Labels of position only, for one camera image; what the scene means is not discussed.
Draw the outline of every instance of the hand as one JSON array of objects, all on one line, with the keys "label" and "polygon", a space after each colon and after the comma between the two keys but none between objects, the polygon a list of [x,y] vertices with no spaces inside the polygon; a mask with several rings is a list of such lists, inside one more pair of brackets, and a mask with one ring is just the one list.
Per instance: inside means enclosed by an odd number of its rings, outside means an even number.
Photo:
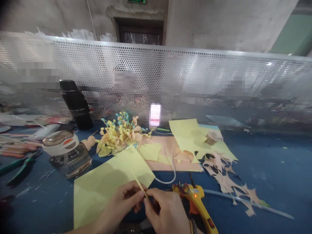
[{"label": "hand", "polygon": [[95,222],[95,233],[113,234],[132,208],[135,213],[141,210],[143,197],[144,192],[135,180],[118,187],[105,210]]},{"label": "hand", "polygon": [[154,197],[154,203],[160,206],[157,214],[150,201],[144,198],[146,216],[156,233],[161,234],[190,234],[189,219],[184,211],[182,201],[176,192],[165,192],[159,189],[149,189],[148,196]]}]

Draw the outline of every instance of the concrete wall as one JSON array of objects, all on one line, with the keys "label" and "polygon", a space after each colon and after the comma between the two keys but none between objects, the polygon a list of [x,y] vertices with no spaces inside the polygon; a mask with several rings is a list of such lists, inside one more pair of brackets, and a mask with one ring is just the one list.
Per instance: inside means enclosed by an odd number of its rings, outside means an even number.
[{"label": "concrete wall", "polygon": [[268,52],[298,0],[170,0],[166,45]]},{"label": "concrete wall", "polygon": [[[114,17],[163,20],[167,25],[168,1],[132,4],[126,0],[89,0],[97,40],[107,34],[116,37]],[[32,33],[39,29],[55,36],[68,35],[73,30],[93,33],[87,0],[13,0],[0,29]]]}]

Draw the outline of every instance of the green wall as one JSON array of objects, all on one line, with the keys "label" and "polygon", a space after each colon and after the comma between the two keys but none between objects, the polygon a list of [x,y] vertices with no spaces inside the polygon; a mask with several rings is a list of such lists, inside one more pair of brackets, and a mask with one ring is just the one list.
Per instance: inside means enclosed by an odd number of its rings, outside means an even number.
[{"label": "green wall", "polygon": [[291,14],[270,53],[306,56],[312,50],[312,16]]}]

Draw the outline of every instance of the exit sign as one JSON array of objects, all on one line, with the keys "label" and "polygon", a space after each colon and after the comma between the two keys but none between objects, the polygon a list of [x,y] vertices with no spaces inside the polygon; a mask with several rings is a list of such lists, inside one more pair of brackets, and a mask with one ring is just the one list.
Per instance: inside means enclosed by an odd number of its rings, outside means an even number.
[{"label": "exit sign", "polygon": [[127,2],[129,2],[129,3],[141,3],[141,4],[145,4],[145,0],[127,0]]}]

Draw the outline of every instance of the black thermos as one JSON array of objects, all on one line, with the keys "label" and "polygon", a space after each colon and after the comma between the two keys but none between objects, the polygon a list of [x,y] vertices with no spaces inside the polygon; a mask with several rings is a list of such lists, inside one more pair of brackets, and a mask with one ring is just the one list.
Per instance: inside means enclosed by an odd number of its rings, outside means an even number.
[{"label": "black thermos", "polygon": [[78,128],[86,130],[93,126],[90,117],[90,109],[84,95],[78,90],[72,80],[63,80],[59,82],[62,97],[71,112]]}]

